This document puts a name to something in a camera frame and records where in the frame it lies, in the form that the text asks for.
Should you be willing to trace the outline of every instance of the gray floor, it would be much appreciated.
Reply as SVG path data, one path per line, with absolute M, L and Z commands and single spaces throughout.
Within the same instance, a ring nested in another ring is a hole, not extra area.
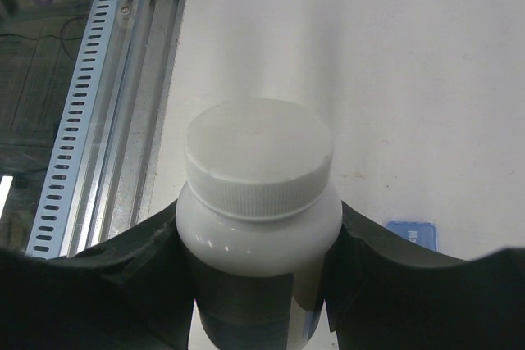
M 89 2 L 43 9 L 20 0 L 18 15 L 0 27 L 0 174 L 15 176 L 0 218 L 2 246 L 25 248 Z

